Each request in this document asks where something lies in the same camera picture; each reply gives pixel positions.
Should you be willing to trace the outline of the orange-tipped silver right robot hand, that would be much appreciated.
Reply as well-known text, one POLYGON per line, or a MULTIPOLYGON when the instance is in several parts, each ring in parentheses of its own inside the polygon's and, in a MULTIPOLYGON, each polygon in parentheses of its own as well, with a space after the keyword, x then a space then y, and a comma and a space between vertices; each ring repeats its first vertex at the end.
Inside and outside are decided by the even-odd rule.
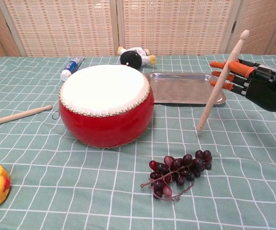
POLYGON ((238 59, 229 63, 223 89, 244 96, 259 107, 276 112, 276 69, 238 59))

